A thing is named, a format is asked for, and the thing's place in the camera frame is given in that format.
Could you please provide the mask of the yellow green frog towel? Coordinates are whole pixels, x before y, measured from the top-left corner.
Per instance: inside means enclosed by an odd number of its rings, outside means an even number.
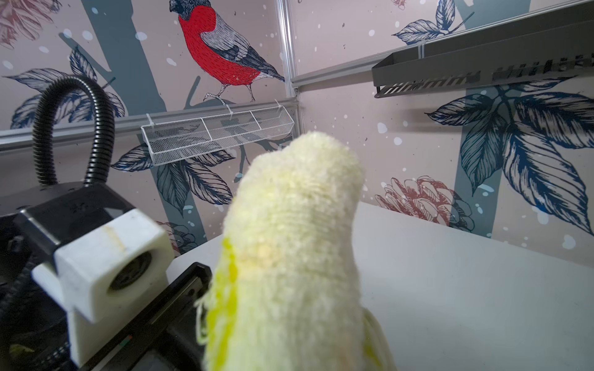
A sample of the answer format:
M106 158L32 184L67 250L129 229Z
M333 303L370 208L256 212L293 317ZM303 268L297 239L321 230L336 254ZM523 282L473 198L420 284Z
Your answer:
M253 161L195 302L203 369L395 369L361 302L352 239L363 185L356 154L318 131Z

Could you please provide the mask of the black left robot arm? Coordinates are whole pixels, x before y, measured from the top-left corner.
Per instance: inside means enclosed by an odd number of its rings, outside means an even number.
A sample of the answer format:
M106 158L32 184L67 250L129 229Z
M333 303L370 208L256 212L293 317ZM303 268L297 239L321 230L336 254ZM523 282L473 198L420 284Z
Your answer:
M54 121L81 92L94 137L80 182L59 182ZM1 368L199 370L193 302L209 267L175 280L173 232L108 186L114 109L90 77L67 75L41 94L32 127L38 186L1 200Z

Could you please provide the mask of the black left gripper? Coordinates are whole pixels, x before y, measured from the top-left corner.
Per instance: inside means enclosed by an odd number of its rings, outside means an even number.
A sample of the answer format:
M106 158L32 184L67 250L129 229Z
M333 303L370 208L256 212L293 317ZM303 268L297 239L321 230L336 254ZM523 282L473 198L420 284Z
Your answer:
M193 263L110 340L81 370L201 370L194 302L212 273Z

